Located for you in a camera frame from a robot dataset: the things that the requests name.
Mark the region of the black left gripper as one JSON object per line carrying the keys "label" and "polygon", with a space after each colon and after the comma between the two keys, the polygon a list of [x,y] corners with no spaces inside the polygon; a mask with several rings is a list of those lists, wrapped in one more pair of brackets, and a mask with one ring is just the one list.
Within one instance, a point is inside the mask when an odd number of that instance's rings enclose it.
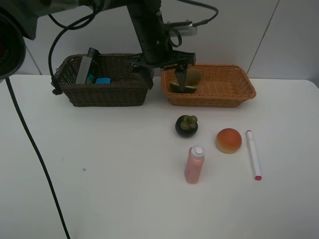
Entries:
{"label": "black left gripper", "polygon": [[170,37],[156,40],[145,37],[139,39],[142,53],[129,57],[129,64],[136,67],[136,77],[145,84],[148,89],[153,87],[153,68],[174,68],[175,76],[181,92],[185,89],[188,65],[196,62],[196,54],[174,50],[174,44]]}

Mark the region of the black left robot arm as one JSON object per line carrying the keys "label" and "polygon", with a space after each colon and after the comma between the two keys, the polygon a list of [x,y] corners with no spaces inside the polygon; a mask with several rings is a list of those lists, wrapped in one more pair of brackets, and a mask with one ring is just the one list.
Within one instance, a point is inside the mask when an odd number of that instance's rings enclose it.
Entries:
{"label": "black left robot arm", "polygon": [[25,60],[25,38],[34,40],[38,18],[79,6],[92,13],[66,26],[62,32],[86,26],[105,10],[126,6],[142,49],[129,59],[137,75],[149,89],[152,68],[173,68],[179,88],[185,87],[187,68],[195,63],[195,54],[175,51],[170,29],[164,24],[160,0],[2,0],[0,2],[0,78],[7,80]]}

